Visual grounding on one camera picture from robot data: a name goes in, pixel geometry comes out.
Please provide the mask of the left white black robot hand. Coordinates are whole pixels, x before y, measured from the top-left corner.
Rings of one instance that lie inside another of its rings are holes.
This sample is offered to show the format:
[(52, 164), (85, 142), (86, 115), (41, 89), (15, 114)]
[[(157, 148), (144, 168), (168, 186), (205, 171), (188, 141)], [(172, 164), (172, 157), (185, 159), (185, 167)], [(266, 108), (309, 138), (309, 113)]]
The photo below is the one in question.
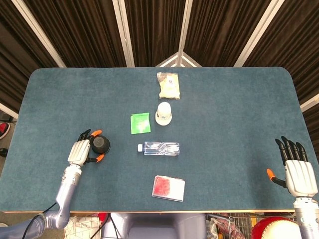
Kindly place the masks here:
[[(105, 157), (105, 153), (103, 153), (98, 147), (94, 144), (94, 140), (101, 136), (102, 130), (96, 130), (90, 133), (91, 130), (88, 129), (81, 133), (77, 139), (77, 141), (73, 144), (70, 154), (68, 156), (69, 164), (76, 164), (80, 167), (85, 165), (86, 163), (99, 163)], [(89, 151), (92, 149), (97, 157), (90, 157)]]

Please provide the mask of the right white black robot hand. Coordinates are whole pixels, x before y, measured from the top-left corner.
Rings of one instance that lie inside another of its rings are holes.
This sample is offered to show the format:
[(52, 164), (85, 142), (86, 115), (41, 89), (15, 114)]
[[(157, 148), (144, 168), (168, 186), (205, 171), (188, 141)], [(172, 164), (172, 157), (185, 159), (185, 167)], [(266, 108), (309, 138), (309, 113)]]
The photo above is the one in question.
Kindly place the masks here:
[(279, 179), (271, 169), (267, 169), (270, 181), (286, 188), (294, 197), (311, 198), (318, 193), (317, 181), (312, 164), (308, 160), (305, 148), (299, 142), (292, 142), (286, 137), (275, 139), (280, 150), (286, 179)]

